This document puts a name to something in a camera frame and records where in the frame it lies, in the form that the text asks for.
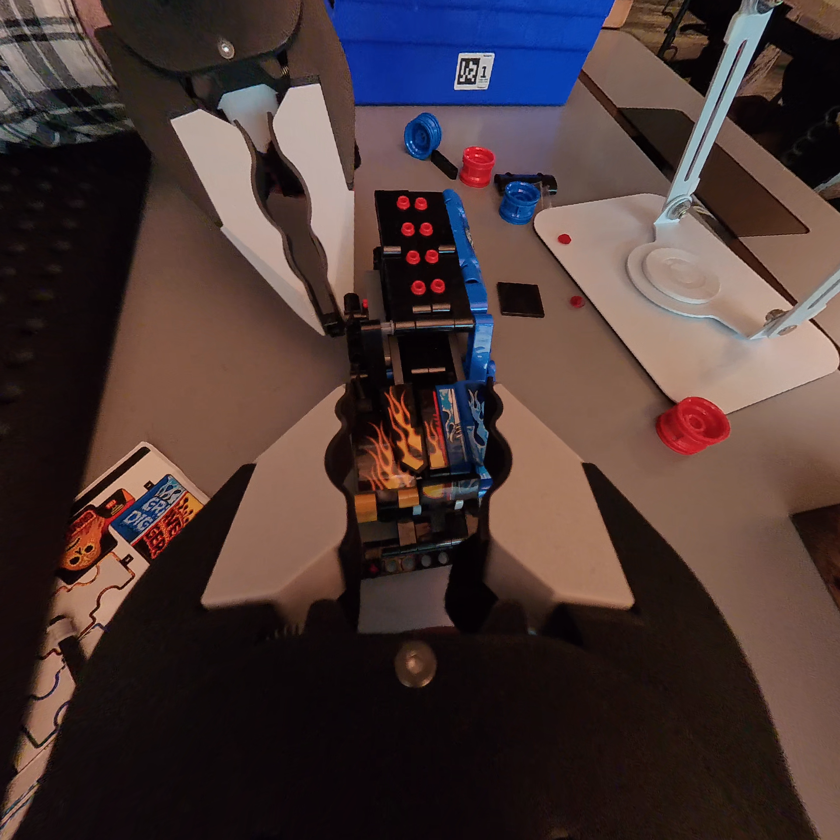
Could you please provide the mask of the blue toy wheel rim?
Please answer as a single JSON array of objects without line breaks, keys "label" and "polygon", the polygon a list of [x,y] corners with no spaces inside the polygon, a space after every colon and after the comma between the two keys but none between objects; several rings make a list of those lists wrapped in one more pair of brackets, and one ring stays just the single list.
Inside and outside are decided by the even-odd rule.
[{"label": "blue toy wheel rim", "polygon": [[508,224],[528,224],[541,201],[541,192],[532,184],[510,183],[501,196],[499,216]]},{"label": "blue toy wheel rim", "polygon": [[437,118],[431,112],[422,112],[405,126],[406,152],[417,160],[427,160],[438,149],[442,136]]}]

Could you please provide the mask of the white book stand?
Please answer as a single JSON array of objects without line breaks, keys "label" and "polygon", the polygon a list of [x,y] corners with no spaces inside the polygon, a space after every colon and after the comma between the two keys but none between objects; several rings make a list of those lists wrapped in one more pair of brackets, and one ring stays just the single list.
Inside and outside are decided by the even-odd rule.
[{"label": "white book stand", "polygon": [[[554,206],[534,227],[589,301],[674,402],[724,413],[834,372],[838,351],[811,319],[838,270],[802,302],[784,299],[690,215],[701,171],[777,2],[742,2],[667,197]],[[569,234],[561,246],[557,236]]]}]

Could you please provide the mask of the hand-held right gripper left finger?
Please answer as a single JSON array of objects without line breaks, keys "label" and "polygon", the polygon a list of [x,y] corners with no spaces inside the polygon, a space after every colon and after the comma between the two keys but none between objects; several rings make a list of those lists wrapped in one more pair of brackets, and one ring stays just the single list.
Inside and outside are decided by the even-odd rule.
[{"label": "hand-held right gripper left finger", "polygon": [[320,600],[339,599],[356,628],[360,610],[350,493],[353,398],[335,388],[257,458],[202,596],[205,608],[272,604],[297,625]]}]

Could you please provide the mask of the sticker sheet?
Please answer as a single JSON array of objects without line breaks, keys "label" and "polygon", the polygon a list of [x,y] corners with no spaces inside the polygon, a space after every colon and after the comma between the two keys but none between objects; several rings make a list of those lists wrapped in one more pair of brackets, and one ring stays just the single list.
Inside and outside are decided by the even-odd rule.
[{"label": "sticker sheet", "polygon": [[140,577],[207,497],[150,444],[77,498],[14,759],[12,802],[34,792],[81,668]]}]

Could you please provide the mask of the person's left forearm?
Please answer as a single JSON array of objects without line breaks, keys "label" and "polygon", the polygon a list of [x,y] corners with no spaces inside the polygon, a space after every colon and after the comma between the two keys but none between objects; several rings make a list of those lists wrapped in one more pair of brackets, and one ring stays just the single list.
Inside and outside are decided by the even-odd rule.
[{"label": "person's left forearm", "polygon": [[132,131],[96,30],[100,1],[1,2],[1,152]]}]

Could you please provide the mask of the red toy wheel rim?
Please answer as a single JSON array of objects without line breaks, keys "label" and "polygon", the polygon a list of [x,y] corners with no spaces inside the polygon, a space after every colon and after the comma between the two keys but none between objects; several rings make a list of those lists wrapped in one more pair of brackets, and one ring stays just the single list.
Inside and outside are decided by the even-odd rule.
[{"label": "red toy wheel rim", "polygon": [[680,455],[693,455],[727,439],[731,426],[714,403],[689,396],[660,414],[655,423],[659,439]]},{"label": "red toy wheel rim", "polygon": [[491,150],[482,146],[468,146],[463,150],[458,178],[467,186],[484,188],[490,183],[495,165],[496,156]]}]

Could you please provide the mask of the brick-built toy truck model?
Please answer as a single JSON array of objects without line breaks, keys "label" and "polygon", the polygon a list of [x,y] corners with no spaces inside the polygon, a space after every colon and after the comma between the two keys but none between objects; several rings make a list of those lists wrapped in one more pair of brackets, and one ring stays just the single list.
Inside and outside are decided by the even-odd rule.
[{"label": "brick-built toy truck model", "polygon": [[347,296],[353,495],[363,580],[445,567],[492,485],[494,320],[460,197],[379,190],[381,307]]}]

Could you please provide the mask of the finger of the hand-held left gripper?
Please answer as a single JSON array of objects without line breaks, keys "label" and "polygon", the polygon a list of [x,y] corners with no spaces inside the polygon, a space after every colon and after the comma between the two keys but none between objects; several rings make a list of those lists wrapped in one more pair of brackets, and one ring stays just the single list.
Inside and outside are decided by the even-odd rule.
[{"label": "finger of the hand-held left gripper", "polygon": [[220,217],[227,239],[316,333],[326,334],[308,289],[292,268],[284,238],[256,193],[256,153],[239,127],[195,110],[171,126]]},{"label": "finger of the hand-held left gripper", "polygon": [[309,322],[341,322],[354,283],[354,137],[336,137],[319,83],[291,87],[268,119],[266,209]]}]

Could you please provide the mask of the black square tile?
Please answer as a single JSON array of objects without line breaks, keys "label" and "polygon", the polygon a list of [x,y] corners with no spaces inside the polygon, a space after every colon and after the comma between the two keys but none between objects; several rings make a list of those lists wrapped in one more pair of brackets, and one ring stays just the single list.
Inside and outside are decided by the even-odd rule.
[{"label": "black square tile", "polygon": [[542,319],[544,308],[536,284],[500,281],[497,283],[499,311],[503,316]]}]

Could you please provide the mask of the blue storage bin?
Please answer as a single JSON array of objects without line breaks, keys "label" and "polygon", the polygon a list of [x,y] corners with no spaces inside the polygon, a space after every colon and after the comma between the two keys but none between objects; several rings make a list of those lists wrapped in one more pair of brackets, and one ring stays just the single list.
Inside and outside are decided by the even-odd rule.
[{"label": "blue storage bin", "polygon": [[612,1],[326,2],[357,104],[559,106]]}]

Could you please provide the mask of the black perforated chair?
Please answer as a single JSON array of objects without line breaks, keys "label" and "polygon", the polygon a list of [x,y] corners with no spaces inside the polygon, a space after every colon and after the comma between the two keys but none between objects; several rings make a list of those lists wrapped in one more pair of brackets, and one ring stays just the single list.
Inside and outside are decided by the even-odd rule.
[{"label": "black perforated chair", "polygon": [[150,162],[133,133],[2,156],[2,761],[86,463]]}]

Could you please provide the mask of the black connector piece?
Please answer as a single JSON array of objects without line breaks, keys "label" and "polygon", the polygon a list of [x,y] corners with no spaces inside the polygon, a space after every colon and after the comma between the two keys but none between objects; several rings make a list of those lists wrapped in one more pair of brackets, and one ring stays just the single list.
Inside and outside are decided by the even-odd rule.
[{"label": "black connector piece", "polygon": [[493,183],[499,195],[503,195],[510,183],[528,183],[534,185],[541,193],[555,196],[558,192],[556,178],[541,172],[531,174],[516,174],[511,172],[496,173]]}]

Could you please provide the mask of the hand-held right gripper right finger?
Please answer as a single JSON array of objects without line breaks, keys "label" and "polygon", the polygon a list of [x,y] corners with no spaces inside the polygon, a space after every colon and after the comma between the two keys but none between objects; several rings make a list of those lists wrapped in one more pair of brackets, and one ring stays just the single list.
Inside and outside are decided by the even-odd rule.
[{"label": "hand-held right gripper right finger", "polygon": [[492,485],[477,531],[456,550],[453,620],[474,632],[497,602],[543,630],[561,605],[634,606],[581,458],[506,388],[488,384],[485,463]]}]

